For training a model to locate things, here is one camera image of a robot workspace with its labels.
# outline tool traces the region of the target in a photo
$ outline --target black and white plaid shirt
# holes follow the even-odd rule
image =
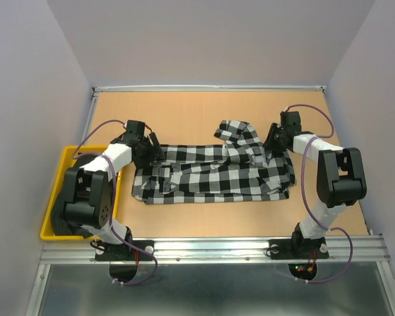
[[[162,145],[165,161],[137,169],[132,195],[146,204],[272,201],[296,183],[288,153],[272,153],[252,125],[224,120],[225,145]]]

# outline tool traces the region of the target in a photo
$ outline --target yellow bin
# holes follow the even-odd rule
[[[77,146],[68,146],[63,151],[61,156],[59,170],[57,171],[57,176],[54,181],[53,191],[51,192],[51,197],[48,203],[47,212],[45,213],[44,222],[41,228],[40,237],[42,240],[83,240],[82,236],[56,236],[53,232],[53,227],[51,226],[51,210],[59,195],[61,187],[63,186],[63,178],[65,177],[65,171],[72,167],[75,163],[75,160],[72,159],[72,154]],[[79,149],[80,153],[86,153],[89,151],[98,151],[100,153],[104,152],[107,149],[107,146],[82,146]],[[121,183],[121,176],[123,171],[120,170],[117,176],[117,188],[116,188],[116,196],[114,201],[114,211],[113,216],[116,217],[117,215],[117,207],[119,206],[119,197],[120,197],[120,183]]]

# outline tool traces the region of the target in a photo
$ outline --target wooden table surface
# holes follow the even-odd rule
[[[321,92],[101,92],[91,129],[109,119],[142,120],[162,144],[210,145],[223,141],[213,136],[222,120],[251,123],[262,142],[272,122],[288,105],[308,103],[328,112]],[[329,134],[328,122],[312,109],[299,108],[304,130]],[[108,124],[93,135],[91,145],[108,144],[122,132]],[[329,140],[338,145],[335,136]],[[298,182],[302,156],[291,153]],[[316,164],[306,166],[306,191],[310,205],[317,199]],[[307,216],[300,183],[281,201],[146,205],[131,196],[134,165],[126,168],[121,183],[117,219],[132,229],[136,238],[290,236]],[[366,235],[359,204],[341,214],[334,225],[352,235]]]

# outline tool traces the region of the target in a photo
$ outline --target gray wall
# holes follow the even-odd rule
[[[0,316],[24,315],[59,155],[91,97],[44,0],[0,0]]]
[[[48,0],[92,86],[327,84],[374,0]]]
[[[395,270],[395,0],[376,0],[327,88],[345,146],[360,148],[367,224],[383,233]]]

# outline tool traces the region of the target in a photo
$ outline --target purple cable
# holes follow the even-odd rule
[[[90,132],[84,140],[82,140],[82,142],[80,143],[80,145],[74,150],[73,154],[72,154],[72,158],[73,159],[78,159],[81,158],[83,156],[87,156],[87,155],[96,155],[96,156],[100,156],[102,158],[104,158],[106,160],[106,162],[108,163],[109,167],[110,167],[110,171],[111,171],[111,175],[113,177],[112,179],[112,183],[113,183],[113,195],[111,196],[111,214],[109,216],[109,226],[111,229],[111,232],[126,246],[128,246],[129,248],[136,250],[140,253],[143,253],[144,255],[147,255],[148,257],[152,258],[152,260],[154,260],[155,262],[155,267],[152,270],[151,274],[148,275],[147,277],[145,277],[143,280],[139,280],[137,282],[129,282],[129,283],[121,283],[119,282],[117,279],[113,279],[113,281],[115,281],[116,283],[123,285],[123,286],[131,286],[131,285],[138,285],[141,283],[144,283],[145,281],[149,280],[154,274],[155,272],[157,272],[158,269],[158,260],[157,258],[155,258],[155,256],[152,253],[148,253],[146,251],[144,251],[143,249],[140,249],[134,245],[132,245],[130,242],[127,242],[126,240],[124,240],[123,237],[121,237],[119,234],[117,234],[117,232],[115,231],[114,227],[113,227],[113,211],[114,211],[114,202],[115,202],[115,196],[116,196],[116,187],[117,187],[117,174],[115,172],[114,166],[113,166],[113,162],[111,161],[110,157],[103,155],[102,153],[96,152],[96,151],[90,151],[87,153],[81,153],[80,155],[76,155],[76,153],[78,152],[78,150],[82,147],[82,145],[92,136],[93,133],[95,133],[97,130],[99,130],[103,125],[106,125],[108,123],[111,122],[119,122],[121,124],[124,125],[124,122],[121,120],[106,120],[105,122],[102,122],[100,125],[98,125],[97,127],[94,128],[94,130],[92,130],[92,132]]]
[[[313,106],[313,105],[308,105],[308,104],[295,104],[295,105],[291,105],[291,106],[287,107],[286,111],[288,111],[289,109],[291,109],[291,108],[293,108],[293,107],[309,107],[309,108],[311,108],[311,109],[315,109],[316,111],[320,112],[320,113],[321,113],[324,117],[326,117],[326,119],[328,120],[328,122],[329,122],[329,124],[330,124],[330,127],[331,127],[331,133],[330,133],[330,135],[328,135],[328,136],[318,136],[318,137],[319,137],[319,138],[331,138],[332,136],[334,136],[334,134],[335,134],[335,127],[334,127],[334,124],[333,124],[332,120],[328,117],[328,115],[327,115],[324,111],[320,110],[319,108],[317,108],[317,107],[315,107],[315,106]],[[345,234],[345,236],[348,238],[348,241],[349,241],[349,243],[350,243],[350,256],[348,257],[347,264],[345,265],[345,267],[344,267],[339,273],[337,273],[337,274],[334,275],[334,276],[331,276],[330,278],[324,278],[323,280],[312,280],[312,281],[307,281],[308,283],[312,283],[312,284],[320,284],[320,283],[325,283],[325,282],[328,282],[328,281],[335,280],[336,278],[340,277],[345,271],[347,271],[347,269],[350,267],[350,263],[351,263],[351,260],[352,260],[352,258],[353,258],[354,247],[353,247],[353,242],[352,242],[352,240],[351,240],[350,235],[349,235],[343,228],[340,228],[340,227],[333,227],[333,228],[329,229],[328,227],[323,226],[323,225],[318,221],[318,219],[315,217],[315,215],[311,212],[310,207],[309,207],[309,204],[308,204],[308,202],[307,202],[307,198],[306,198],[306,196],[305,196],[305,188],[304,188],[305,162],[306,162],[306,160],[307,160],[307,153],[308,153],[308,151],[309,151],[310,145],[311,145],[311,143],[313,143],[315,140],[316,140],[316,138],[310,139],[309,142],[307,143],[305,149],[304,149],[304,152],[303,152],[302,175],[301,175],[300,181],[301,181],[302,197],[303,197],[303,203],[304,203],[305,209],[306,209],[307,212],[309,213],[309,216],[316,222],[316,224],[319,225],[319,227],[321,227],[323,230],[326,230],[327,232],[329,232],[329,231],[332,232],[332,231],[334,231],[334,230],[339,230],[339,231],[343,232],[343,233]]]

